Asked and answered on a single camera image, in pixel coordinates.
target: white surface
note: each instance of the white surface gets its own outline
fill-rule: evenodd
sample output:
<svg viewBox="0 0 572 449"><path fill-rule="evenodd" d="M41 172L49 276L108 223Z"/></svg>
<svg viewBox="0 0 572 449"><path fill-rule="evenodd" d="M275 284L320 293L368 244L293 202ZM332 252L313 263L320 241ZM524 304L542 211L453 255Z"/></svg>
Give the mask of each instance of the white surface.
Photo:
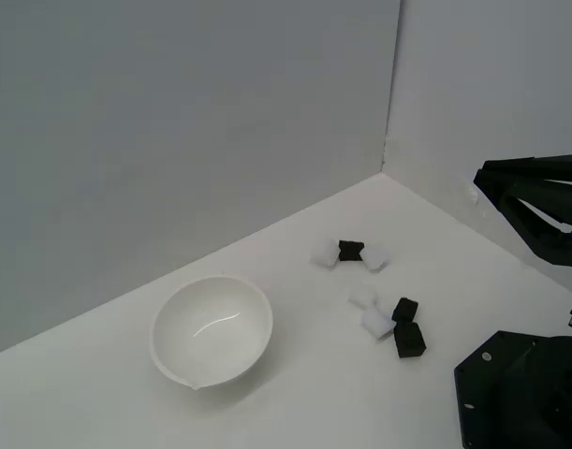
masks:
<svg viewBox="0 0 572 449"><path fill-rule="evenodd" d="M308 263L325 236L387 243L392 264ZM265 292L274 328L239 381L192 391L148 356L162 302L232 272ZM355 283L419 302L428 346L399 360L346 300ZM572 335L572 294L385 175L0 354L0 448L460 449L453 370L498 329Z"/></svg>
<svg viewBox="0 0 572 449"><path fill-rule="evenodd" d="M0 0L0 350L377 173L399 0Z"/></svg>
<svg viewBox="0 0 572 449"><path fill-rule="evenodd" d="M372 285L355 285L350 290L348 299L352 304L364 310L377 303L377 291Z"/></svg>
<svg viewBox="0 0 572 449"><path fill-rule="evenodd" d="M195 390L234 380L262 356L271 304L254 284L212 276L181 288L154 319L150 348L159 370Z"/></svg>
<svg viewBox="0 0 572 449"><path fill-rule="evenodd" d="M486 160L572 153L572 0L404 0L388 135L391 177L572 290L462 201Z"/></svg>

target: black foam block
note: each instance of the black foam block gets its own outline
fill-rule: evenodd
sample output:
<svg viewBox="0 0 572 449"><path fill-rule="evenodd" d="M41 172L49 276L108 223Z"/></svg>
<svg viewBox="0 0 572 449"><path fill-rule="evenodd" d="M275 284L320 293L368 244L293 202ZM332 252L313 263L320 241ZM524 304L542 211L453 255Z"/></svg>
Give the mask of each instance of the black foam block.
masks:
<svg viewBox="0 0 572 449"><path fill-rule="evenodd" d="M340 260L362 260L360 252L364 249L361 241L340 240Z"/></svg>
<svg viewBox="0 0 572 449"><path fill-rule="evenodd" d="M394 327L394 339L400 358L419 357L427 349L417 323L398 323Z"/></svg>
<svg viewBox="0 0 572 449"><path fill-rule="evenodd" d="M407 297L401 297L396 309L394 309L394 313L391 315L391 319L396 323L410 323L415 319L417 309L418 303L416 301Z"/></svg>

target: white bowl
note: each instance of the white bowl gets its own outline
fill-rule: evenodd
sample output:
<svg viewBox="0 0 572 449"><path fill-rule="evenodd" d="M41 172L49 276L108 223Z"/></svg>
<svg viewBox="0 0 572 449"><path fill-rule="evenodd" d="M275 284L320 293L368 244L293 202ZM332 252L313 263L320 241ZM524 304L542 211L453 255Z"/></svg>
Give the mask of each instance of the white bowl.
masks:
<svg viewBox="0 0 572 449"><path fill-rule="evenodd" d="M170 297L154 319L150 351L159 370L198 390L248 371L265 351L271 305L252 283L212 276Z"/></svg>

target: white wall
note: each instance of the white wall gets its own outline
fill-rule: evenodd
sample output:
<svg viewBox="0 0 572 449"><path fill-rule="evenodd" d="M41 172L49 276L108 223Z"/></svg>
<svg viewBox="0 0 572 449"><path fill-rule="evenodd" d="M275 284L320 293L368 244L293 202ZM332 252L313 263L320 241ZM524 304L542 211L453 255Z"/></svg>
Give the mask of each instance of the white wall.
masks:
<svg viewBox="0 0 572 449"><path fill-rule="evenodd" d="M403 1L388 136L389 175L572 290L465 195L485 160L572 153L572 0Z"/></svg>
<svg viewBox="0 0 572 449"><path fill-rule="evenodd" d="M378 172L397 21L0 0L0 350Z"/></svg>

